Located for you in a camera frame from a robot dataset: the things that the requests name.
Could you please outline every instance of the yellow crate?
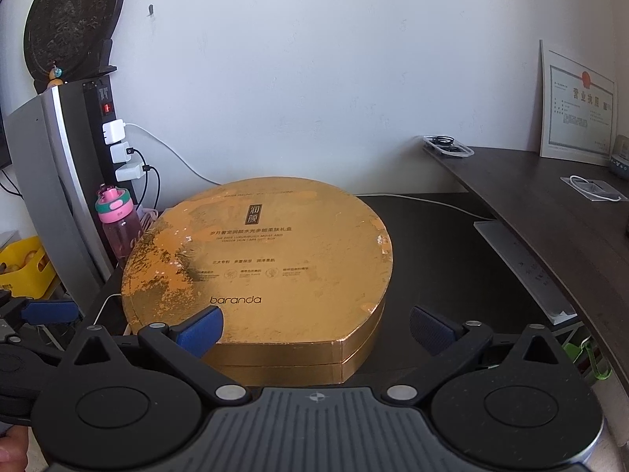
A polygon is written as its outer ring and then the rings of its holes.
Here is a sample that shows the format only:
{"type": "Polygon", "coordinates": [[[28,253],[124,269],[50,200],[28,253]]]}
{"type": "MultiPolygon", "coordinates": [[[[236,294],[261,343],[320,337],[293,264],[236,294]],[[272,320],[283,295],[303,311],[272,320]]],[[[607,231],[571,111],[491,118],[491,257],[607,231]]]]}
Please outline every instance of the yellow crate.
{"type": "Polygon", "coordinates": [[[24,266],[24,268],[0,275],[0,288],[7,289],[13,296],[30,296],[31,298],[41,298],[48,289],[52,280],[57,275],[52,263],[39,271],[39,261],[46,251],[42,247],[39,237],[33,236],[25,240],[20,240],[7,246],[0,252],[0,264],[17,264],[21,266],[24,259],[31,250],[36,250],[35,255],[24,266]]]}

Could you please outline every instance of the baranda logo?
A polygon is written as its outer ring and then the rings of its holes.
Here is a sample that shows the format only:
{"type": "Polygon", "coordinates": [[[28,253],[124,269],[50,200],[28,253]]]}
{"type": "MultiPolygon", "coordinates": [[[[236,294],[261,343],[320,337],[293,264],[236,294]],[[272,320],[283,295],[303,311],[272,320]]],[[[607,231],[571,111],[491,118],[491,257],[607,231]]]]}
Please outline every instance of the baranda logo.
{"type": "Polygon", "coordinates": [[[260,296],[250,296],[249,298],[210,298],[210,303],[262,303],[260,296]]]}

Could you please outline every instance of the cable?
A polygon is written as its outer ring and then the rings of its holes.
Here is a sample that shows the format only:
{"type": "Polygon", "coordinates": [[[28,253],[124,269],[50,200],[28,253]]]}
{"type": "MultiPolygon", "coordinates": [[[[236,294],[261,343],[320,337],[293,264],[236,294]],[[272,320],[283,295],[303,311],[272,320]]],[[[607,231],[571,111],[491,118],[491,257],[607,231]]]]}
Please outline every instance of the cable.
{"type": "Polygon", "coordinates": [[[481,216],[480,214],[475,214],[473,212],[466,211],[465,209],[458,208],[457,206],[452,206],[451,204],[446,204],[445,202],[432,201],[430,199],[420,199],[419,197],[411,197],[409,195],[398,195],[396,193],[364,193],[363,195],[356,195],[357,197],[399,197],[400,199],[410,199],[412,201],[419,202],[427,202],[429,204],[436,204],[439,206],[445,206],[446,208],[456,209],[457,211],[464,212],[474,218],[479,218],[481,220],[493,221],[495,218],[487,218],[485,216],[481,216]]]}
{"type": "Polygon", "coordinates": [[[6,180],[9,181],[9,183],[11,183],[11,186],[13,186],[15,188],[15,191],[21,197],[22,194],[20,193],[20,190],[18,189],[18,187],[15,186],[15,183],[11,180],[11,178],[6,174],[6,172],[4,170],[2,171],[2,173],[4,173],[4,176],[6,177],[6,180]]]}
{"type": "Polygon", "coordinates": [[[157,195],[155,195],[155,205],[153,206],[153,209],[157,209],[157,202],[159,200],[159,192],[162,187],[162,179],[159,177],[159,172],[157,171],[155,167],[152,167],[149,165],[149,170],[155,170],[155,174],[157,176],[157,195]]]}
{"type": "Polygon", "coordinates": [[[172,152],[177,158],[179,158],[179,160],[186,166],[188,167],[188,169],[197,177],[200,177],[202,180],[207,181],[208,183],[212,183],[212,184],[216,184],[216,186],[221,186],[220,183],[217,183],[216,181],[212,181],[211,179],[208,179],[207,177],[202,176],[199,172],[197,172],[196,170],[194,170],[193,167],[191,167],[190,164],[188,164],[188,162],[183,159],[179,153],[177,151],[175,151],[175,149],[173,149],[170,145],[168,145],[164,140],[162,140],[161,138],[156,137],[153,133],[151,133],[149,130],[144,129],[141,125],[137,125],[137,124],[133,124],[133,122],[125,122],[125,125],[133,125],[134,127],[137,127],[138,129],[141,129],[142,131],[144,131],[144,133],[146,133],[147,135],[151,136],[153,139],[157,140],[159,143],[161,143],[163,146],[166,147],[166,149],[168,149],[170,152],[172,152]]]}
{"type": "Polygon", "coordinates": [[[103,309],[105,308],[105,305],[109,301],[109,298],[111,298],[112,296],[122,296],[122,294],[121,293],[113,293],[112,295],[109,295],[107,298],[105,298],[105,301],[103,302],[103,306],[98,311],[98,314],[96,315],[96,319],[94,319],[94,323],[92,323],[93,325],[95,325],[96,321],[98,321],[98,318],[101,317],[101,313],[103,312],[103,309]]]}
{"type": "MultiPolygon", "coordinates": [[[[133,153],[138,153],[140,158],[142,158],[142,163],[143,163],[142,170],[144,170],[144,167],[148,167],[147,161],[144,159],[144,154],[142,154],[135,147],[127,147],[127,154],[133,154],[133,153]]],[[[142,196],[140,197],[140,200],[138,202],[138,206],[141,205],[141,203],[144,201],[144,197],[147,194],[147,188],[148,187],[149,187],[149,174],[147,173],[144,176],[144,190],[142,190],[142,196]]]]}
{"type": "Polygon", "coordinates": [[[142,225],[142,230],[146,232],[150,229],[154,222],[157,221],[157,217],[159,216],[156,209],[148,209],[144,208],[144,215],[140,220],[140,225],[142,225]]]}
{"type": "Polygon", "coordinates": [[[577,184],[573,181],[573,179],[578,179],[579,181],[583,181],[583,183],[591,183],[591,184],[595,184],[592,181],[589,181],[587,179],[584,179],[583,177],[579,176],[579,175],[571,175],[570,176],[570,185],[580,191],[581,193],[585,193],[587,195],[592,195],[593,197],[602,200],[602,201],[609,201],[609,202],[620,202],[622,200],[622,197],[618,197],[617,199],[610,199],[609,197],[603,197],[602,195],[599,195],[598,193],[592,193],[589,192],[587,190],[584,190],[583,188],[581,188],[580,186],[577,186],[577,184]]]}
{"type": "Polygon", "coordinates": [[[452,145],[454,143],[454,138],[451,136],[434,136],[433,138],[427,139],[435,145],[452,145]]]}
{"type": "Polygon", "coordinates": [[[7,189],[4,187],[4,184],[0,183],[0,188],[2,188],[5,192],[9,193],[10,195],[15,195],[16,197],[19,197],[20,199],[23,199],[24,197],[22,196],[22,194],[20,193],[15,193],[12,192],[11,190],[7,189]]]}

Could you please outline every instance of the gold round box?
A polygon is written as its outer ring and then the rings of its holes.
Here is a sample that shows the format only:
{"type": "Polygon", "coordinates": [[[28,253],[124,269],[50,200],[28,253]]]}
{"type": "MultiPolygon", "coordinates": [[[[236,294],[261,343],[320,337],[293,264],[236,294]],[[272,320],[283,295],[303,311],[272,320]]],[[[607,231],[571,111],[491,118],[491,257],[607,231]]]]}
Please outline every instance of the gold round box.
{"type": "Polygon", "coordinates": [[[122,297],[131,329],[215,304],[204,361],[249,386],[342,383],[373,348],[393,266],[369,206],[329,184],[260,177],[164,212],[136,244],[122,297]]]}

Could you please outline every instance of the black cable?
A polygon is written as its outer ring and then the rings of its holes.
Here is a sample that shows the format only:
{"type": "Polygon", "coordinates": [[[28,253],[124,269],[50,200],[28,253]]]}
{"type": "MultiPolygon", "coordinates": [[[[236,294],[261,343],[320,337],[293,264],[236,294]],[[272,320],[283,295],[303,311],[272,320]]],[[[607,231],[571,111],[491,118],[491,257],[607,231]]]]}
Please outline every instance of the black cable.
{"type": "Polygon", "coordinates": [[[142,170],[146,172],[146,174],[144,175],[144,190],[142,190],[142,196],[140,197],[138,201],[138,206],[139,206],[141,205],[141,203],[144,202],[144,197],[146,196],[147,188],[149,187],[149,166],[147,165],[147,161],[144,159],[144,154],[142,154],[139,150],[135,149],[134,147],[129,147],[127,149],[127,154],[133,154],[133,153],[138,153],[140,158],[142,158],[142,163],[144,164],[144,166],[142,167],[142,170]]]}
{"type": "Polygon", "coordinates": [[[434,136],[429,140],[435,145],[452,145],[454,143],[454,138],[451,136],[434,136]]]}
{"type": "Polygon", "coordinates": [[[20,193],[20,189],[18,189],[18,187],[15,186],[15,183],[11,180],[11,178],[6,174],[6,172],[4,170],[2,171],[2,173],[4,173],[4,176],[6,177],[6,180],[9,181],[9,183],[11,183],[11,186],[13,186],[15,188],[15,191],[21,197],[22,194],[20,193]]]}
{"type": "Polygon", "coordinates": [[[20,199],[23,199],[23,198],[24,198],[24,197],[23,197],[20,193],[15,193],[15,192],[12,192],[11,190],[7,190],[7,189],[4,187],[4,184],[2,184],[2,183],[0,183],[0,188],[2,188],[5,192],[7,192],[7,193],[9,193],[9,194],[11,194],[11,195],[15,195],[16,197],[19,197],[20,199]]]}
{"type": "Polygon", "coordinates": [[[155,195],[155,205],[153,206],[153,209],[157,209],[157,202],[159,201],[159,192],[162,189],[162,178],[159,176],[159,172],[157,171],[157,169],[155,167],[152,167],[151,165],[147,164],[147,161],[144,159],[144,155],[137,150],[134,147],[127,147],[127,154],[133,154],[133,153],[138,153],[140,158],[142,158],[142,170],[146,172],[146,175],[144,177],[144,191],[142,192],[142,196],[140,198],[140,201],[138,202],[138,205],[140,205],[142,203],[142,201],[144,200],[144,196],[147,194],[147,186],[149,186],[149,170],[155,170],[155,174],[157,176],[157,194],[155,195]]]}
{"type": "Polygon", "coordinates": [[[153,206],[153,209],[157,209],[157,202],[159,200],[159,192],[162,188],[162,180],[159,177],[159,172],[157,171],[157,169],[155,167],[151,167],[149,165],[149,170],[155,170],[155,174],[157,176],[157,195],[155,195],[155,205],[153,206]]]}

